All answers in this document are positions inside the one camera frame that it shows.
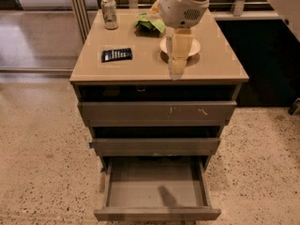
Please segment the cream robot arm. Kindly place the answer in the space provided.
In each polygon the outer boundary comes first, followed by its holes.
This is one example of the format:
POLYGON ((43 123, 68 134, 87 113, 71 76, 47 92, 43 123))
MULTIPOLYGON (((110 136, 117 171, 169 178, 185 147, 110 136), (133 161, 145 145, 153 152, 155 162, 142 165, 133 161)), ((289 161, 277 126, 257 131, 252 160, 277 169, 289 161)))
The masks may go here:
MULTIPOLYGON (((300 0, 267 0, 271 7, 287 21, 288 28, 300 39, 300 0)), ((157 0, 158 14, 167 27, 190 29, 202 19, 210 0, 157 0)))

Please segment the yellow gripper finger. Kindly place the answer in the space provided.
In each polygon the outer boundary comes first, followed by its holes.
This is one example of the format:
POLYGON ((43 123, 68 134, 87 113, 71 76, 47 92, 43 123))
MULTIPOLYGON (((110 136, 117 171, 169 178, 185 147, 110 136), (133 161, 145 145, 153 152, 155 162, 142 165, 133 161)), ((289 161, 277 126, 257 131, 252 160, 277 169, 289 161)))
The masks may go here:
POLYGON ((150 7, 149 14, 151 16, 159 16, 160 15, 158 0, 150 7))
POLYGON ((175 29, 166 37, 168 66, 173 80, 179 80, 184 74, 192 41, 191 30, 184 28, 175 29))

